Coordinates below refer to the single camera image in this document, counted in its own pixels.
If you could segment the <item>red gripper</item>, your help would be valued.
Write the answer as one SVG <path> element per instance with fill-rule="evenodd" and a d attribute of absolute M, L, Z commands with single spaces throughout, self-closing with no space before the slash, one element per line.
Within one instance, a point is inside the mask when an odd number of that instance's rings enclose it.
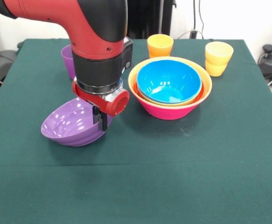
<path fill-rule="evenodd" d="M 83 91 L 74 78 L 72 81 L 72 90 L 74 94 L 82 100 L 93 105 L 93 123 L 100 122 L 100 129 L 108 129 L 108 115 L 116 116 L 120 114 L 129 102 L 129 92 L 123 88 L 123 81 L 120 79 L 118 88 L 107 95 L 94 95 Z"/>

